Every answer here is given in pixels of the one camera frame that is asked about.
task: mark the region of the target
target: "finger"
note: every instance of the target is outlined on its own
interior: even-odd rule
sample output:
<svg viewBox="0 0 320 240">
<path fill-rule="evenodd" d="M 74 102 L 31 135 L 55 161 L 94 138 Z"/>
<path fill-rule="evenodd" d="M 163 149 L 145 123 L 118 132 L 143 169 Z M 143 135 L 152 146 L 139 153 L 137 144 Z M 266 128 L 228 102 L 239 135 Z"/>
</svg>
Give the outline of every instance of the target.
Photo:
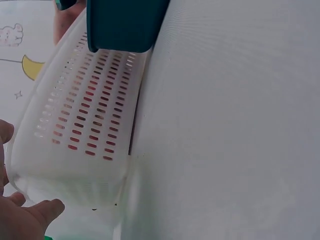
<svg viewBox="0 0 320 240">
<path fill-rule="evenodd" d="M 0 120 L 0 196 L 4 193 L 4 163 L 5 151 L 3 144 L 10 141 L 14 134 L 14 126 L 6 121 Z"/>
<path fill-rule="evenodd" d="M 62 201 L 55 199 L 52 201 L 40 202 L 37 205 L 30 207 L 36 210 L 39 214 L 34 217 L 39 221 L 43 230 L 45 231 L 49 224 L 52 223 L 65 210 L 65 205 Z"/>
<path fill-rule="evenodd" d="M 24 195 L 20 192 L 15 192 L 11 196 L 8 196 L 7 199 L 9 199 L 11 202 L 13 202 L 15 205 L 19 207 L 21 207 L 26 202 Z"/>
<path fill-rule="evenodd" d="M 6 121 L 0 120 L 0 140 L 2 144 L 10 141 L 14 134 L 14 126 Z"/>
</svg>

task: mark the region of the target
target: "plastic colander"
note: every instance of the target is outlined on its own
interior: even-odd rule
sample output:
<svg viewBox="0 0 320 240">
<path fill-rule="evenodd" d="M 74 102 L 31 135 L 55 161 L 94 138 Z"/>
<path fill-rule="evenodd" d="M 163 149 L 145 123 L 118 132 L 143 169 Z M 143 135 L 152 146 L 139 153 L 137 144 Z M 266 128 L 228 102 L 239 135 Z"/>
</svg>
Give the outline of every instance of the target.
<svg viewBox="0 0 320 240">
<path fill-rule="evenodd" d="M 148 53 L 87 45 L 85 10 L 39 73 L 7 148 L 11 184 L 35 202 L 116 205 L 130 171 Z"/>
</svg>

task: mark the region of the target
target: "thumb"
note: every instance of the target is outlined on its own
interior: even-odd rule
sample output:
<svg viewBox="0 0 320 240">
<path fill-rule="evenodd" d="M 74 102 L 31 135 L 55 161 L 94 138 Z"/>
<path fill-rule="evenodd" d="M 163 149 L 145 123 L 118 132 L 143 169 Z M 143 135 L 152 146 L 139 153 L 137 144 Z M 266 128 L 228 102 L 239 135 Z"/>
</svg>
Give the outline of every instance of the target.
<svg viewBox="0 0 320 240">
<path fill-rule="evenodd" d="M 45 232 L 53 220 L 63 213 L 65 205 L 58 199 L 52 201 L 46 200 L 34 206 L 26 207 L 25 210 L 33 215 Z"/>
</svg>

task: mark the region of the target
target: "moon drawing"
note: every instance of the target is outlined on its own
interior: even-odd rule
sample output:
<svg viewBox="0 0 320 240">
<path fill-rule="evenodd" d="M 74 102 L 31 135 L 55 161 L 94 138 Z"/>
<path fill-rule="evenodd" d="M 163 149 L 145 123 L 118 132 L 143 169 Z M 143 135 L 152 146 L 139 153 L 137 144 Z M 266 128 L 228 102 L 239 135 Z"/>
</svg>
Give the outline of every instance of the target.
<svg viewBox="0 0 320 240">
<path fill-rule="evenodd" d="M 0 61 L 20 63 L 22 65 L 22 70 L 24 74 L 32 81 L 36 80 L 41 68 L 45 64 L 44 62 L 33 61 L 30 58 L 28 58 L 27 55 L 24 55 L 21 61 L 4 59 L 4 58 L 0 58 Z"/>
</svg>

